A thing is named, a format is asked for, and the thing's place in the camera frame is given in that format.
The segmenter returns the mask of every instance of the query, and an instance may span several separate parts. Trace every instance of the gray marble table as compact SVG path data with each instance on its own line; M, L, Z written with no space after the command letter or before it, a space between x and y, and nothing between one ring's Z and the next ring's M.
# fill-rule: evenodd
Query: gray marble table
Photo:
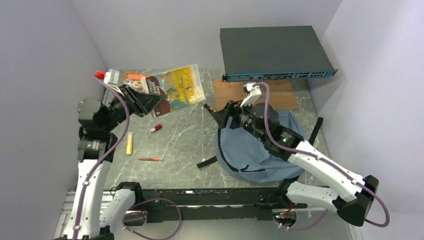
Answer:
M156 74L167 69L147 69L138 73ZM213 80L220 79L223 69L200 69L200 76L206 103L215 106ZM298 109L290 112L299 120L307 135L310 135L317 121L311 97L304 79L291 81L296 96ZM162 124L163 128L150 133L149 130ZM120 182L140 182L144 189L190 189L190 188L248 188L274 187L274 183L252 183L239 180L227 174L216 162L201 169L196 164L203 159L216 155L215 138L217 124L200 103L168 113L157 118L150 115L143 118L130 117L129 131L133 132L133 153L126 155L126 143L120 144L115 151L113 164L107 176L105 189L110 189ZM121 124L114 129L120 136L124 129ZM314 146L328 155L323 136L320 133ZM163 162L140 161L137 157L162 157ZM299 182L314 186L325 184L305 172Z

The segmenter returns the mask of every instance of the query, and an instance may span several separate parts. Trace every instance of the blue fabric bag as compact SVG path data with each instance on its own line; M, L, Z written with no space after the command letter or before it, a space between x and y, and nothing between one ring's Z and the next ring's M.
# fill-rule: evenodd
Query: blue fabric bag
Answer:
M279 123L306 137L299 121L288 111L277 111ZM254 183L280 182L301 175L305 170L271 155L262 142L239 127L218 129L216 159L231 176Z

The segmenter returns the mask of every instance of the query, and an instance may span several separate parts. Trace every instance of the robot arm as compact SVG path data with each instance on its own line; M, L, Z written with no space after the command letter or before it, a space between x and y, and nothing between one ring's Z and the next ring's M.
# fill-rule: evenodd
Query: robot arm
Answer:
M243 87L245 90L254 91L254 99L257 99L258 86L254 86L255 84L252 82ZM323 207L337 212L342 219L352 225L362 226L374 198L356 183L366 186L375 193L379 181L372 175L364 178L353 173L328 157L325 157L325 161L323 161L321 158L324 155L301 135L280 125L279 115L271 106L268 106L267 116L265 116L265 104L258 103L253 106L251 99L252 94L247 92L247 97L243 101L229 101L224 109L211 112L211 115L220 128L225 128L229 117L232 117L230 129L243 128L261 141L270 154L302 167L329 186L329 188L315 187L285 180L278 187L278 191L287 202ZM272 138L279 145L292 149L292 151L281 149L271 141L266 132L266 118L268 118ZM317 157L302 152L313 153ZM334 166L347 173L353 180L350 180Z
M122 96L129 114L136 114L139 117L146 116L164 99L163 95L139 93L127 85L109 87ZM79 103L78 112L78 121L81 124L77 157L78 183L70 219L60 239L109 239L110 234L113 237L113 232L125 212L143 200L140 183L122 182L116 187L112 202L100 214L103 189L113 162L113 152L97 167L96 164L98 159L117 142L117 137L110 131L126 119L126 112L116 97L109 106L95 98L86 98ZM93 168L94 172L89 181L86 181ZM82 208L78 219L79 205Z

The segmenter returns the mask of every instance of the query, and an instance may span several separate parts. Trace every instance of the orange label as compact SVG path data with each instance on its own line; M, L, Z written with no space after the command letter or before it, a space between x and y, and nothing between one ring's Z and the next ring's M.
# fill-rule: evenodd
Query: orange label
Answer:
M132 81L140 81L142 78L148 77L147 74L135 73L135 72L127 72L125 74L125 79L130 79Z

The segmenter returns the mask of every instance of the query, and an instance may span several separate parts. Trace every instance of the wooden board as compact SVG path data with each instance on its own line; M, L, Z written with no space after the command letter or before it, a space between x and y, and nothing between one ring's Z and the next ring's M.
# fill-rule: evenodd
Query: wooden board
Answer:
M246 83L248 82L225 82L221 79L213 80L216 110L223 109L230 100L243 100L246 97L243 91L243 85ZM287 110L297 109L299 107L289 80L270 80L266 81L266 83L270 89L269 104L273 109ZM256 104L265 102L267 90L264 86L261 86L260 90L262 91L262 96L256 101Z

